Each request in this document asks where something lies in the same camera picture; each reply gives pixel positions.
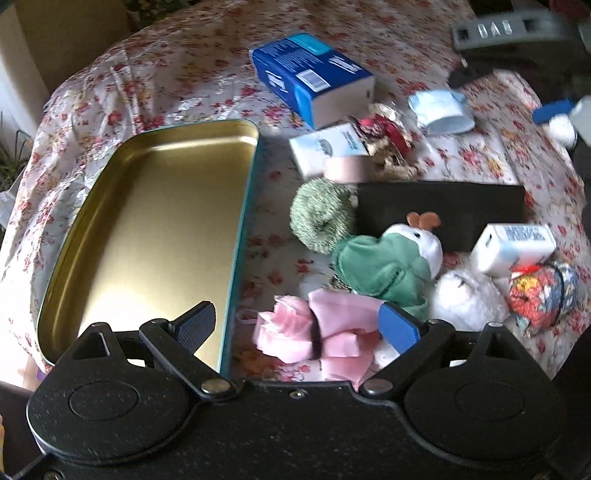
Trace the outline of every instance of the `ribbed black grip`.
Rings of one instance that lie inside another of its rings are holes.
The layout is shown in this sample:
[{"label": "ribbed black grip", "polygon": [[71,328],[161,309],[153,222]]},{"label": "ribbed black grip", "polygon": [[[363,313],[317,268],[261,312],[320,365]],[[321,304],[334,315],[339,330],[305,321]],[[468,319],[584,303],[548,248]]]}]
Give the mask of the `ribbed black grip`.
[{"label": "ribbed black grip", "polygon": [[170,335],[185,349],[195,353],[216,327],[216,309],[210,301],[202,301],[170,322]]}]

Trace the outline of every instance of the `black case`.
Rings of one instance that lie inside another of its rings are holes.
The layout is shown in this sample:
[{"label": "black case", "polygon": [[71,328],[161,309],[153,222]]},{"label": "black case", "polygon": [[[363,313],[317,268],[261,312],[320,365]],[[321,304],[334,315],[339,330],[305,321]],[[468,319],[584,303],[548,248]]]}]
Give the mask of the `black case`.
[{"label": "black case", "polygon": [[469,252],[489,223],[524,223],[525,189],[449,181],[408,181],[359,185],[356,211],[360,235],[379,237],[409,212],[435,212],[441,227],[433,233],[444,252]]}]

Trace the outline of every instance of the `metal screw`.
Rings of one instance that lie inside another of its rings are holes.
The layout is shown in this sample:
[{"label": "metal screw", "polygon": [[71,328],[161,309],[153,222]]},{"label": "metal screw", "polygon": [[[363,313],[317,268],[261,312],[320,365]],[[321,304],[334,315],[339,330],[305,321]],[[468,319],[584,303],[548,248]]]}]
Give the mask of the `metal screw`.
[{"label": "metal screw", "polygon": [[43,480],[61,480],[62,478],[60,472],[49,471],[45,472],[45,475],[43,475]]},{"label": "metal screw", "polygon": [[367,395],[375,397],[389,392],[394,388],[394,385],[385,378],[370,378],[363,384],[363,388]]},{"label": "metal screw", "polygon": [[301,400],[306,396],[306,392],[304,390],[292,390],[290,392],[290,398],[294,400]]},{"label": "metal screw", "polygon": [[230,382],[223,378],[210,378],[201,384],[201,390],[209,395],[222,395],[231,388]]}]

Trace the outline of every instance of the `blue object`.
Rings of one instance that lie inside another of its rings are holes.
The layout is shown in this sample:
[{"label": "blue object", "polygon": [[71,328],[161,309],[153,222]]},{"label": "blue object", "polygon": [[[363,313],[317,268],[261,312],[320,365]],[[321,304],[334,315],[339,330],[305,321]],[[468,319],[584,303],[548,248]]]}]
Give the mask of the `blue object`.
[{"label": "blue object", "polygon": [[420,340],[427,329],[421,321],[387,301],[378,310],[378,330],[402,355]]},{"label": "blue object", "polygon": [[[255,48],[250,57],[259,79],[312,128],[350,115],[340,111],[348,103],[366,106],[373,97],[370,72],[306,33]],[[314,104],[317,98],[363,79],[371,81],[361,82],[358,89],[349,87],[341,99]]]},{"label": "blue object", "polygon": [[570,98],[559,100],[558,102],[546,103],[540,108],[531,112],[531,119],[536,125],[546,124],[550,119],[561,113],[570,113],[574,108],[574,102]]}]

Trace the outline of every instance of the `green yarn ball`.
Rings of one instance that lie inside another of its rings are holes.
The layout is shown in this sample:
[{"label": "green yarn ball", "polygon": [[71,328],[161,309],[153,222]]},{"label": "green yarn ball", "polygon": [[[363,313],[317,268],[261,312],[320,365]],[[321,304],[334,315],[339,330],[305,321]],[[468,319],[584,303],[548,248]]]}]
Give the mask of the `green yarn ball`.
[{"label": "green yarn ball", "polygon": [[348,189],[324,178],[304,183],[290,210],[294,235],[313,252],[330,255],[352,234],[353,205]]}]

